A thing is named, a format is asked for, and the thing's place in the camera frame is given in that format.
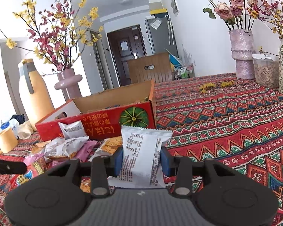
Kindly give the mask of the white printed snack packet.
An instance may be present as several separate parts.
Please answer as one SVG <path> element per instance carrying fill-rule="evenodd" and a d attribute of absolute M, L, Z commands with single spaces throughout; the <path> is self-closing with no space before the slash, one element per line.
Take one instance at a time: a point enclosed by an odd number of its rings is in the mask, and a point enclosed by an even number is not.
<path fill-rule="evenodd" d="M 160 151 L 171 131 L 122 126 L 123 162 L 117 177 L 108 184 L 118 188 L 164 188 Z"/>

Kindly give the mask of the blue capped plastic bottle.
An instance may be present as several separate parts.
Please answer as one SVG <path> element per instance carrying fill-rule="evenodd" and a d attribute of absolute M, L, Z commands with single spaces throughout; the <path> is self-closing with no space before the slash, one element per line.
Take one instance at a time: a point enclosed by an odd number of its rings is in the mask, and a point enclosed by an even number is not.
<path fill-rule="evenodd" d="M 11 128 L 14 136 L 18 139 L 19 138 L 19 136 L 18 136 L 18 129 L 19 129 L 19 127 L 20 127 L 20 124 L 19 124 L 18 120 L 12 118 L 9 121 L 3 123 L 0 126 L 0 129 L 1 130 L 5 130 L 7 128 Z"/>

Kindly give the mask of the dark brown door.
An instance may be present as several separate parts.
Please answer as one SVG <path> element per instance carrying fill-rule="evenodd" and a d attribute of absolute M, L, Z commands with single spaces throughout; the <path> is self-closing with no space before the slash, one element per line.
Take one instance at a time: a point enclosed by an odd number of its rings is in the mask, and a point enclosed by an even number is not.
<path fill-rule="evenodd" d="M 130 85 L 128 61 L 146 55 L 144 40 L 139 25 L 126 27 L 107 34 L 111 54 L 121 86 Z"/>

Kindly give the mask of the pink yellow blossom branches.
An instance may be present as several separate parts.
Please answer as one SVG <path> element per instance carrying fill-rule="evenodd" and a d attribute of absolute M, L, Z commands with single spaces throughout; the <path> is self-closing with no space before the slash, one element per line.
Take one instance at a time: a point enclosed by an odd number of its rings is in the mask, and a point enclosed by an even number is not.
<path fill-rule="evenodd" d="M 21 10 L 13 15 L 24 23 L 35 46 L 30 51 L 62 72 L 73 66 L 85 48 L 102 39 L 104 27 L 92 28 L 99 18 L 98 7 L 82 14 L 86 7 L 87 0 L 54 0 L 41 10 L 37 0 L 22 0 Z"/>

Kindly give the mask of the pink textured tall vase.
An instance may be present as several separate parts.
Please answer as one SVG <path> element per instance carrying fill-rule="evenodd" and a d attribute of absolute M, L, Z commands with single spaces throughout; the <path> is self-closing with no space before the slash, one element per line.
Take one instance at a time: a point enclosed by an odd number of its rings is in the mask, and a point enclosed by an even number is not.
<path fill-rule="evenodd" d="M 255 67 L 252 55 L 255 53 L 252 31 L 234 29 L 229 31 L 231 57 L 236 61 L 236 77 L 252 80 Z"/>

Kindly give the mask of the white pouch near box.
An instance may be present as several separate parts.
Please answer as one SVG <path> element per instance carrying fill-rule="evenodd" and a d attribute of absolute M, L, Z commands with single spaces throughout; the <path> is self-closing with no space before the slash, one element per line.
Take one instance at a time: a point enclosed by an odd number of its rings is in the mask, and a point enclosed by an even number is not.
<path fill-rule="evenodd" d="M 76 121 L 71 124 L 58 123 L 65 139 L 79 138 L 87 136 L 82 122 Z"/>

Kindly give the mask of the grey refrigerator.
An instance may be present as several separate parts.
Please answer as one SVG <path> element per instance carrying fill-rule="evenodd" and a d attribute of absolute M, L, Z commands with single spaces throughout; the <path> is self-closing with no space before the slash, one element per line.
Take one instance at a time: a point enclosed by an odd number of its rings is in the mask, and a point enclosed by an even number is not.
<path fill-rule="evenodd" d="M 173 28 L 169 23 L 168 15 L 161 18 L 157 17 L 145 20 L 153 55 L 169 52 L 176 57 L 178 56 Z"/>

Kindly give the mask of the dried pink roses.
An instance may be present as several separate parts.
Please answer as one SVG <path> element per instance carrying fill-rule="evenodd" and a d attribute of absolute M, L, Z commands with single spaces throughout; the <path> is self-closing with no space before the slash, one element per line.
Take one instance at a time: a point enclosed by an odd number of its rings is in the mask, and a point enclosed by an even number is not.
<path fill-rule="evenodd" d="M 208 6 L 203 8 L 203 13 L 210 19 L 221 19 L 229 31 L 235 29 L 250 31 L 259 17 L 259 13 L 253 10 L 258 6 L 259 0 L 207 1 Z"/>

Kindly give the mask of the orange white chip packet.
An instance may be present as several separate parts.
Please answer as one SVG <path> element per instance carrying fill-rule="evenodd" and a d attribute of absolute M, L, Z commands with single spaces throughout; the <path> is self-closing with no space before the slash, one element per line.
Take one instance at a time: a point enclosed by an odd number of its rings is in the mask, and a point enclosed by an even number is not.
<path fill-rule="evenodd" d="M 88 161 L 91 162 L 95 157 L 112 156 L 121 146 L 123 146 L 123 139 L 121 136 L 104 139 Z"/>

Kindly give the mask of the yellow thermos jug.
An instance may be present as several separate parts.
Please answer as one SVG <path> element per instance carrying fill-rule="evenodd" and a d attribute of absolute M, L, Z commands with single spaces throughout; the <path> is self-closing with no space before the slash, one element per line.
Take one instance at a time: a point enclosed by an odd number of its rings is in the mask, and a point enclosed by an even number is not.
<path fill-rule="evenodd" d="M 47 86 L 36 70 L 33 59 L 23 59 L 19 64 L 19 94 L 32 129 L 36 123 L 54 111 Z"/>

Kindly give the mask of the red cardboard pumpkin box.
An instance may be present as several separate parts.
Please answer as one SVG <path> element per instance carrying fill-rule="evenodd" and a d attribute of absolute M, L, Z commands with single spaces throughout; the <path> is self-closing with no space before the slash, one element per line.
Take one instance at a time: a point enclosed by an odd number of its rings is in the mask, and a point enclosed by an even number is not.
<path fill-rule="evenodd" d="M 48 141 L 63 135 L 59 123 L 81 121 L 90 139 L 104 140 L 121 135 L 123 125 L 155 129 L 155 104 L 154 81 L 146 81 L 70 99 L 35 126 Z"/>

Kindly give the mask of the pink snack packet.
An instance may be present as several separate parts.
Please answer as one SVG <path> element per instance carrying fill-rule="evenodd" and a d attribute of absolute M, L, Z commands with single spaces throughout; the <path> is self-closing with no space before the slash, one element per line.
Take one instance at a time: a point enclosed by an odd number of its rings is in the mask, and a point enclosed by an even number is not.
<path fill-rule="evenodd" d="M 99 144 L 98 141 L 88 140 L 73 158 L 58 158 L 58 159 L 49 158 L 49 159 L 53 161 L 54 165 L 75 158 L 79 159 L 81 162 L 85 162 L 87 160 L 87 157 L 90 155 L 91 151 L 93 150 L 93 148 L 96 147 L 98 144 Z"/>

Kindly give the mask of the orange cracker packet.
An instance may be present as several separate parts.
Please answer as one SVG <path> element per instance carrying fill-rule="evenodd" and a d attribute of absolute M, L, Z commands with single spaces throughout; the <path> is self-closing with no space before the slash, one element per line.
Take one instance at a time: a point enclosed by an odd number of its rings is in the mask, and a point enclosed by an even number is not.
<path fill-rule="evenodd" d="M 85 193 L 90 193 L 90 188 L 91 188 L 91 179 L 82 178 L 80 189 Z"/>

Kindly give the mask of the brown wooden chair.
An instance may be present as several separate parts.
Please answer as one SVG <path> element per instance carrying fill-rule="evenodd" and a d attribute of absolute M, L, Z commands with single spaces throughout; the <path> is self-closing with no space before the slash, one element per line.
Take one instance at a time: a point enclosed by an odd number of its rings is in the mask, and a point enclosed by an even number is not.
<path fill-rule="evenodd" d="M 128 61 L 131 83 L 153 80 L 155 83 L 173 80 L 169 53 L 131 59 Z"/>

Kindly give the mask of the small pink packet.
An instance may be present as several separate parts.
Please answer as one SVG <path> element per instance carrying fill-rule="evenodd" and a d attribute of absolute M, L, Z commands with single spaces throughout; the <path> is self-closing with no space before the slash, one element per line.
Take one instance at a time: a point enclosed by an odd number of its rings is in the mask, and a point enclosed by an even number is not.
<path fill-rule="evenodd" d="M 39 158 L 44 157 L 43 153 L 30 153 L 23 162 L 26 166 L 33 164 L 33 162 L 37 161 Z"/>

